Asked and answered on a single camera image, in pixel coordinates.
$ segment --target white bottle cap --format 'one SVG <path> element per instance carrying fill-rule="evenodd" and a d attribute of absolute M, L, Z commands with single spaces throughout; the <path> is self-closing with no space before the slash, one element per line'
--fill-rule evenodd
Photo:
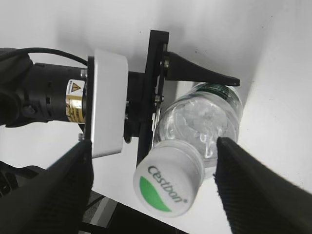
<path fill-rule="evenodd" d="M 197 149 L 181 140 L 165 140 L 138 165 L 134 190 L 152 213 L 175 217 L 189 210 L 203 178 L 204 165 Z"/>

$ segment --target warning sticker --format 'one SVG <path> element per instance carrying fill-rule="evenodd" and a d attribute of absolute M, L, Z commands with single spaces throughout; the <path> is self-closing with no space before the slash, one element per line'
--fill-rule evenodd
<path fill-rule="evenodd" d="M 82 114 L 82 97 L 85 82 L 70 79 L 66 89 L 66 115 L 70 122 L 84 123 Z"/>

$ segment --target black mounting bracket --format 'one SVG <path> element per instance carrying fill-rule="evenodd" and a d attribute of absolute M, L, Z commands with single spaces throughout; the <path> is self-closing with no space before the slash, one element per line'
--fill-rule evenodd
<path fill-rule="evenodd" d="M 164 80 L 210 82 L 239 86 L 240 80 L 200 67 L 168 52 L 169 32 L 151 31 L 145 73 L 129 72 L 124 138 L 138 137 L 137 164 L 148 154 L 153 114 L 160 113 Z"/>

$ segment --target green label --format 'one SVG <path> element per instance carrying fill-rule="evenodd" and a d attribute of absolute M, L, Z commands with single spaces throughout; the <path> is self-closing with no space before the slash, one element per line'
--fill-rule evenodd
<path fill-rule="evenodd" d="M 202 85 L 198 85 L 196 88 L 196 92 L 206 92 L 215 94 L 222 99 L 226 100 L 226 102 L 234 109 L 236 114 L 241 113 L 241 104 L 237 94 L 230 89 L 229 87 L 221 84 L 212 84 L 212 83 L 204 83 Z"/>
<path fill-rule="evenodd" d="M 149 203 L 151 206 L 160 211 L 171 212 L 171 210 L 161 200 L 154 186 L 142 176 L 140 178 L 140 190 L 146 202 Z"/>

